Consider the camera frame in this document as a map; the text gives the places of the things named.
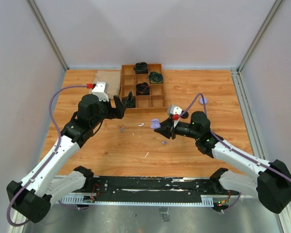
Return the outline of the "black earbud case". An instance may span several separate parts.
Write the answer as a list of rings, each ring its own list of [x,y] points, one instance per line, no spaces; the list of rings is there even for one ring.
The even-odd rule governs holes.
[[[189,117],[189,113],[188,112],[185,112],[185,113],[181,114],[180,117],[183,118],[183,119],[186,119],[186,118]]]

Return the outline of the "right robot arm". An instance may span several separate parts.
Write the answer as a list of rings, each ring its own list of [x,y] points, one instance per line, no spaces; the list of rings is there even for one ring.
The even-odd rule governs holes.
[[[243,174],[227,169],[217,171],[210,182],[215,194],[225,190],[237,191],[256,198],[269,211],[279,214],[291,202],[291,174],[280,160],[270,162],[231,145],[210,129],[210,120],[204,112],[196,111],[189,123],[181,122],[177,114],[159,122],[151,120],[151,128],[167,139],[177,135],[195,140],[198,150],[211,158],[224,161]]]

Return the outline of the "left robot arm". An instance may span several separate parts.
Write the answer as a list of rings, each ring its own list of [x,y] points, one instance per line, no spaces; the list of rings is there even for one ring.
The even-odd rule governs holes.
[[[115,107],[109,101],[87,94],[78,104],[78,110],[59,132],[53,148],[21,181],[11,181],[7,187],[9,206],[28,221],[37,223],[49,212],[54,203],[69,193],[81,189],[89,192],[94,187],[93,172],[82,166],[54,182],[53,178],[85,142],[94,136],[103,120],[122,119],[126,110],[119,96],[114,96]]]

